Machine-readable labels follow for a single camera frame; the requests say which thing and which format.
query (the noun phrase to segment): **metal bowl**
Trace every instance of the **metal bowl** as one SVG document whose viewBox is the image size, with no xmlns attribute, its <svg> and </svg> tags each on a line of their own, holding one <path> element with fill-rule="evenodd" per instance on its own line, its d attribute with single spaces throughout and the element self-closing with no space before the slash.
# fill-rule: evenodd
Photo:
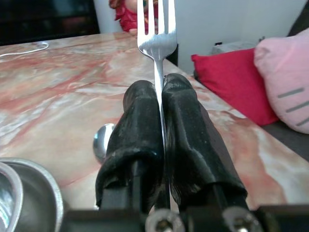
<svg viewBox="0 0 309 232">
<path fill-rule="evenodd" d="M 10 166 L 0 163 L 0 231 L 13 232 L 23 204 L 23 185 Z"/>
<path fill-rule="evenodd" d="M 0 158 L 19 175 L 24 191 L 15 232 L 58 232 L 63 218 L 60 189 L 42 166 L 25 159 Z"/>
</svg>

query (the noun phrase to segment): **bowl rim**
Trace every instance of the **bowl rim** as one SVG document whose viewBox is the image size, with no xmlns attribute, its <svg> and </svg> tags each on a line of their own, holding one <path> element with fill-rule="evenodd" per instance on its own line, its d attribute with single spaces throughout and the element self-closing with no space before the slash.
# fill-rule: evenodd
<svg viewBox="0 0 309 232">
<path fill-rule="evenodd" d="M 6 228 L 6 232 L 13 232 L 17 226 L 24 200 L 24 189 L 22 181 L 17 172 L 9 165 L 0 162 L 0 173 L 4 175 L 10 182 L 15 196 L 14 209 L 10 219 L 10 223 Z"/>
<path fill-rule="evenodd" d="M 47 180 L 50 188 L 53 190 L 53 195 L 56 202 L 56 224 L 55 224 L 55 232 L 60 231 L 60 227 L 63 220 L 64 215 L 64 206 L 63 206 L 63 199 L 61 195 L 60 188 L 54 179 L 54 177 L 47 171 L 43 166 L 30 161 L 28 159 L 22 158 L 0 158 L 0 162 L 7 163 L 8 165 L 11 164 L 21 164 L 28 166 L 37 172 L 41 173 L 41 175 Z"/>
</svg>

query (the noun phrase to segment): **pink marble surface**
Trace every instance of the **pink marble surface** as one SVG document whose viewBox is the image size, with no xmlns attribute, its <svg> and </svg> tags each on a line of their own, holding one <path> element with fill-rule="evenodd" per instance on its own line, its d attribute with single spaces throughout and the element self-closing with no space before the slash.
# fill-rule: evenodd
<svg viewBox="0 0 309 232">
<path fill-rule="evenodd" d="M 0 54 L 35 44 L 0 47 Z M 245 184 L 251 208 L 309 203 L 309 163 L 166 61 L 165 73 L 185 75 L 222 135 Z M 125 33 L 54 40 L 47 50 L 0 59 L 0 156 L 43 165 L 71 208 L 92 208 L 100 165 L 96 131 L 117 123 L 124 92 L 154 80 L 153 63 Z"/>
</svg>

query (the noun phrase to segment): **spoon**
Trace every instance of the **spoon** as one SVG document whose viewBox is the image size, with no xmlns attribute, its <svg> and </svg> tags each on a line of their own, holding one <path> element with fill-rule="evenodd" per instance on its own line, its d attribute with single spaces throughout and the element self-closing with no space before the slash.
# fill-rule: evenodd
<svg viewBox="0 0 309 232">
<path fill-rule="evenodd" d="M 100 163 L 103 163 L 106 157 L 108 141 L 110 140 L 114 128 L 115 124 L 113 123 L 105 124 L 98 130 L 93 138 L 93 152 Z"/>
</svg>

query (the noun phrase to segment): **silver fork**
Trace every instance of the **silver fork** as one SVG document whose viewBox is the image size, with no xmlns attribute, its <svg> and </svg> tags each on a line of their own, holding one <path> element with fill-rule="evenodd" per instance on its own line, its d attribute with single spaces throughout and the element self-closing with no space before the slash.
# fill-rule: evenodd
<svg viewBox="0 0 309 232">
<path fill-rule="evenodd" d="M 154 60 L 154 86 L 159 103 L 163 146 L 165 152 L 165 122 L 162 106 L 162 89 L 164 84 L 163 60 L 172 54 L 177 47 L 175 2 L 169 1 L 169 29 L 165 33 L 165 19 L 163 0 L 158 1 L 159 19 L 158 34 L 155 34 L 154 1 L 149 0 L 148 34 L 145 34 L 145 19 L 143 0 L 138 0 L 138 35 L 137 44 L 139 50 Z"/>
</svg>

